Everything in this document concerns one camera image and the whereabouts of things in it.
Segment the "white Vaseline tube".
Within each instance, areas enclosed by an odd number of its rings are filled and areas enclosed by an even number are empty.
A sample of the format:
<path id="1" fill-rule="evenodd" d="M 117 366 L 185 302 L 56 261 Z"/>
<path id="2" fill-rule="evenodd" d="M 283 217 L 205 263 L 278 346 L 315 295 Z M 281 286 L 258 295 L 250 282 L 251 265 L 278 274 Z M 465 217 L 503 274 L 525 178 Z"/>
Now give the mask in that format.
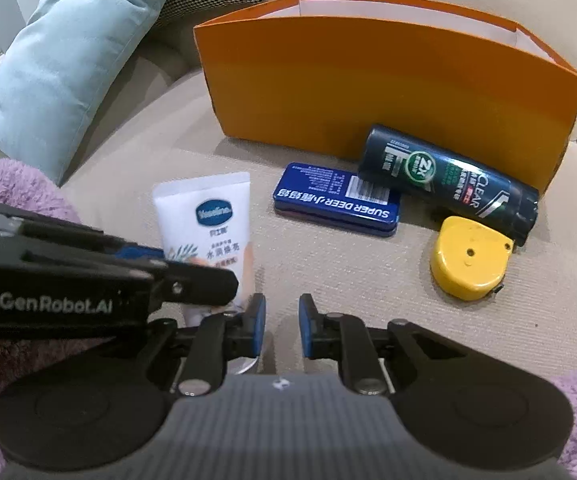
<path id="1" fill-rule="evenodd" d="M 243 312 L 255 291 L 250 174 L 162 182 L 154 187 L 153 202 L 167 259 L 228 269 L 238 279 L 238 292 L 230 304 L 187 306 L 185 324 L 195 327 L 211 314 Z"/>

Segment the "blue tin case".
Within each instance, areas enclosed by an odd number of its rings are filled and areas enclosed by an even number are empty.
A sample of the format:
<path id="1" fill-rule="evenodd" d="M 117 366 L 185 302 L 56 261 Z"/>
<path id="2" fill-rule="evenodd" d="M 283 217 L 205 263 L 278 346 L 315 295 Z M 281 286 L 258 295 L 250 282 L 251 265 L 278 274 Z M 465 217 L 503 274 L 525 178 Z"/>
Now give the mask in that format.
<path id="1" fill-rule="evenodd" d="M 273 193 L 282 214 L 325 226 L 389 237 L 399 226 L 400 194 L 351 171 L 288 164 Z"/>

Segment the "yellow tape measure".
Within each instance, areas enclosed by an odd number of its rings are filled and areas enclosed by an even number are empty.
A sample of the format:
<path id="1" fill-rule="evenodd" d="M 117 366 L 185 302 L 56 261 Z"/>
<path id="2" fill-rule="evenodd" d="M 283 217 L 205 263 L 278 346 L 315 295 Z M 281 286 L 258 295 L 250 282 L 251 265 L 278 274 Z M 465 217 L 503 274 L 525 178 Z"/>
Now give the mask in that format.
<path id="1" fill-rule="evenodd" d="M 443 220 L 430 257 L 430 271 L 448 295 L 477 301 L 496 292 L 505 277 L 514 242 L 463 217 Z"/>

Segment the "light blue pillow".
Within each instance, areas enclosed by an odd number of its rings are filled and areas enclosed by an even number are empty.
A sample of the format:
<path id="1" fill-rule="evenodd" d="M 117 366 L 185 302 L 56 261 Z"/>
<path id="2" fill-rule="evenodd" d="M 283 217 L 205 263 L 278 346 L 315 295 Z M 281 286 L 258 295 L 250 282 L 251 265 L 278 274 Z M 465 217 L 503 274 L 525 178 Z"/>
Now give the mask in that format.
<path id="1" fill-rule="evenodd" d="M 64 177 L 166 0 L 40 0 L 0 64 L 0 152 Z"/>

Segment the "dark green shampoo bottle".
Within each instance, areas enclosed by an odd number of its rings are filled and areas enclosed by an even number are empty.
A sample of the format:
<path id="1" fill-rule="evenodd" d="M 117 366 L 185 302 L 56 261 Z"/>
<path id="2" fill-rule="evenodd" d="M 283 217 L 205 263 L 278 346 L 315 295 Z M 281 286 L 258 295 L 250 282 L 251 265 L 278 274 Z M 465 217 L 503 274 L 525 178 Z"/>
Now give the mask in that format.
<path id="1" fill-rule="evenodd" d="M 465 156 L 375 126 L 359 177 L 478 221 L 523 246 L 538 218 L 539 192 Z"/>

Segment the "orange paper bag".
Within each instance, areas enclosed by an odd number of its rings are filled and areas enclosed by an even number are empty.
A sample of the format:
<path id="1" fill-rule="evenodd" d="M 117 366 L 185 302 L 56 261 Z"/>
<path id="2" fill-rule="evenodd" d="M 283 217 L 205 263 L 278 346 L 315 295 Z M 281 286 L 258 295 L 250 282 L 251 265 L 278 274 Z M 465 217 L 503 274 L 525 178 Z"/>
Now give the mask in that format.
<path id="1" fill-rule="evenodd" d="M 538 190 L 577 117 L 577 70 L 520 24 L 430 0 L 272 0 L 194 29 L 232 138 L 358 159 L 383 125 Z"/>

